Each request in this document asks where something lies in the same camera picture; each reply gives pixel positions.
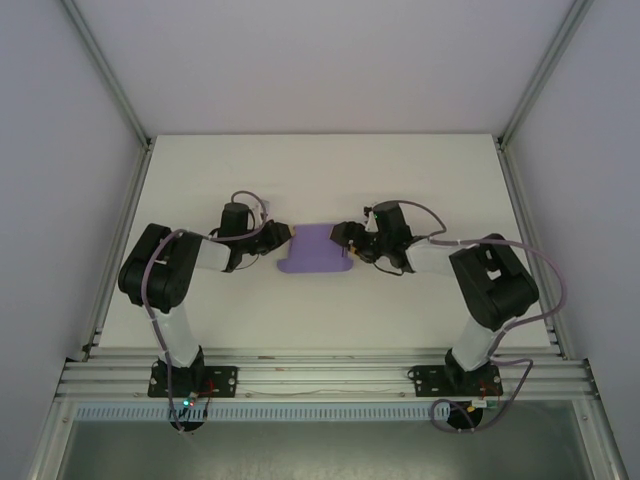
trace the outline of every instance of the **purple cable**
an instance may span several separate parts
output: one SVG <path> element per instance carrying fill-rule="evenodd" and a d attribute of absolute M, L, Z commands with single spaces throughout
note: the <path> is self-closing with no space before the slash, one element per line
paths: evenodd
<path fill-rule="evenodd" d="M 178 412 L 176 411 L 176 407 L 173 404 L 173 379 L 171 378 L 171 369 L 173 368 L 173 362 L 171 361 L 171 355 L 169 355 L 167 342 L 165 342 L 164 337 L 162 336 L 162 331 L 160 330 L 160 326 L 158 325 L 158 317 L 156 317 L 156 313 L 153 311 L 153 308 L 151 308 L 151 304 L 149 303 L 149 298 L 147 297 L 147 287 L 149 285 L 149 276 L 151 275 L 151 269 L 153 268 L 155 261 L 160 256 L 160 252 L 162 252 L 164 247 L 166 247 L 171 240 L 185 232 L 186 230 L 174 230 L 162 239 L 162 241 L 158 244 L 153 254 L 151 255 L 151 258 L 149 258 L 146 267 L 144 268 L 144 274 L 142 275 L 142 286 L 140 288 L 142 304 L 147 311 L 147 315 L 149 315 L 149 318 L 151 319 L 151 326 L 153 327 L 153 331 L 156 335 L 156 338 L 158 339 L 160 348 L 164 352 L 164 358 L 167 363 L 167 396 L 169 397 L 169 410 L 171 411 L 171 415 L 173 416 L 173 420 L 176 422 L 176 427 L 178 427 L 179 432 L 184 431 L 184 428 L 182 427 L 182 424 L 178 419 Z"/>
<path fill-rule="evenodd" d="M 235 197 L 238 195 L 249 195 L 255 198 L 260 204 L 260 208 L 262 209 L 262 215 L 261 215 L 262 223 L 258 226 L 258 228 L 252 230 L 251 232 L 245 235 L 238 235 L 236 237 L 224 237 L 224 238 L 212 239 L 210 237 L 202 235 L 203 238 L 211 241 L 243 240 L 245 238 L 249 238 L 260 233 L 265 223 L 267 222 L 267 217 L 268 217 L 267 206 L 258 195 L 248 190 L 238 190 L 237 192 L 233 193 L 233 195 L 231 195 L 231 201 L 233 202 Z M 178 235 L 185 233 L 186 231 L 187 230 L 184 230 L 184 229 L 174 230 L 173 232 L 171 232 L 169 235 L 167 235 L 165 238 L 162 239 L 162 241 L 158 244 L 153 254 L 149 258 L 147 265 L 144 268 L 144 273 L 142 275 L 142 285 L 140 287 L 140 296 L 142 298 L 142 304 L 144 305 L 144 308 L 147 311 L 147 315 L 149 315 L 149 318 L 151 319 L 151 326 L 153 327 L 153 332 L 155 333 L 156 339 L 158 340 L 158 344 L 160 345 L 160 348 L 164 353 L 165 362 L 167 364 L 167 396 L 169 397 L 169 410 L 171 415 L 173 416 L 173 419 L 176 423 L 176 427 L 178 427 L 179 432 L 184 431 L 184 428 L 182 427 L 182 424 L 178 419 L 178 412 L 176 410 L 175 404 L 173 403 L 173 379 L 171 376 L 171 369 L 173 368 L 173 362 L 171 361 L 171 355 L 169 354 L 169 348 L 167 347 L 167 342 L 165 341 L 164 336 L 162 335 L 162 331 L 160 330 L 160 326 L 158 325 L 158 318 L 156 317 L 156 314 L 153 311 L 151 304 L 149 303 L 149 298 L 147 297 L 147 288 L 149 285 L 149 277 L 151 276 L 151 269 L 153 268 L 155 261 L 160 256 L 160 253 L 162 252 L 162 250 L 169 244 L 171 240 L 176 238 Z"/>

